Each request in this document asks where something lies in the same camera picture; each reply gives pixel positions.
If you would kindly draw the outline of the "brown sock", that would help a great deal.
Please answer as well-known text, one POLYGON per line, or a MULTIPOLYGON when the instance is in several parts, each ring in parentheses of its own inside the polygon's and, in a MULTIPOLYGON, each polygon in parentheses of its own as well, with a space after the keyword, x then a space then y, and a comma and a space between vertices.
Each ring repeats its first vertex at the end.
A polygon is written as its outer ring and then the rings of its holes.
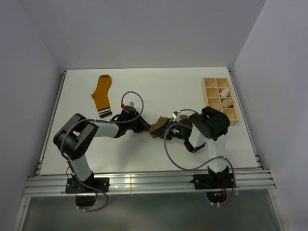
MULTIPOLYGON (((188 119, 188 116, 187 115, 181 115, 180 116, 181 120, 180 122, 184 122, 185 119, 188 119)), ((160 128, 161 126, 163 126, 166 122, 168 121, 173 121, 173 118, 170 118, 170 117, 160 117, 158 119, 158 121, 154 124, 151 125, 151 128, 148 129, 148 132, 150 134, 150 136, 154 139, 153 135, 152 135, 152 131, 157 129, 157 128, 160 128)))

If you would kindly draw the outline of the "mustard striped sock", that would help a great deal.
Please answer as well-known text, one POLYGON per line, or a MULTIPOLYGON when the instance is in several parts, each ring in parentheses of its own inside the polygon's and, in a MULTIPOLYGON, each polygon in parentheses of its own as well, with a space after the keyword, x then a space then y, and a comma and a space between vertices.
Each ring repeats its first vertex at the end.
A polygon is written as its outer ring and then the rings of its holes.
POLYGON ((91 95, 95 102, 100 118, 104 118, 112 114, 110 102, 108 99, 108 91, 111 85, 111 77, 109 75, 101 75, 98 79, 96 89, 91 95))

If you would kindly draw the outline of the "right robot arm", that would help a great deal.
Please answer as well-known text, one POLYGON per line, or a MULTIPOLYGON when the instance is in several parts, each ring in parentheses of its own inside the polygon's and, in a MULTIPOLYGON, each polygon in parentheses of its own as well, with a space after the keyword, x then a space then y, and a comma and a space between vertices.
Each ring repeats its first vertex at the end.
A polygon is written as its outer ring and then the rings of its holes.
POLYGON ((212 107, 205 107, 201 113, 192 109, 192 115, 183 115, 185 110, 177 110, 172 117, 160 117, 151 125, 149 133, 152 138, 160 137, 164 140, 167 151, 167 140, 177 138, 183 140, 188 152, 195 153, 204 147, 208 148, 209 160, 194 168, 184 168, 171 161, 177 168, 185 171, 198 170, 208 165, 208 182, 212 187, 220 187, 225 181, 225 175, 230 173, 232 166, 225 157, 226 134, 230 126, 229 118, 221 111, 212 107))

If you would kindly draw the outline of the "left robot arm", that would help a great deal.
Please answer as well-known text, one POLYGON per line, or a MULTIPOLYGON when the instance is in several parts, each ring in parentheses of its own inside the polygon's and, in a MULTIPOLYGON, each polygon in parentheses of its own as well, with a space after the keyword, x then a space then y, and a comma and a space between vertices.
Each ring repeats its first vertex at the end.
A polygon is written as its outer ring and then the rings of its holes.
POLYGON ((66 193, 108 192, 109 178, 96 178, 88 165, 86 151, 95 137, 119 138, 128 130, 141 133, 151 127, 133 106, 124 106, 111 120, 87 119, 74 114, 56 133, 53 143, 68 162, 72 177, 66 193))

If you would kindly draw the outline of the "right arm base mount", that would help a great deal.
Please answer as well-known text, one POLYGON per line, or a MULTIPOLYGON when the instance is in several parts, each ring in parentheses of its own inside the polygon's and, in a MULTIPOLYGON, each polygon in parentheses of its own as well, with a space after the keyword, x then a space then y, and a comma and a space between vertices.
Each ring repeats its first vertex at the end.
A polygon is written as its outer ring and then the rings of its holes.
POLYGON ((228 198, 227 189, 234 191, 236 187, 232 173, 195 174, 190 183, 195 190, 206 190, 207 199, 214 204, 224 203, 228 198))

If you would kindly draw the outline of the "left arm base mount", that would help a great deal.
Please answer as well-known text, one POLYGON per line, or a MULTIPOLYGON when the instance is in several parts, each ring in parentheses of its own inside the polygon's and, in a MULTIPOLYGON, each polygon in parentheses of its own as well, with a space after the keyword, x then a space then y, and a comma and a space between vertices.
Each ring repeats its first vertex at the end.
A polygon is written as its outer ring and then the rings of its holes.
POLYGON ((66 182, 65 193, 75 195, 75 203, 81 208, 90 208, 96 202, 98 193, 107 193, 109 178, 92 178, 87 182, 79 182, 76 178, 69 178, 66 182))

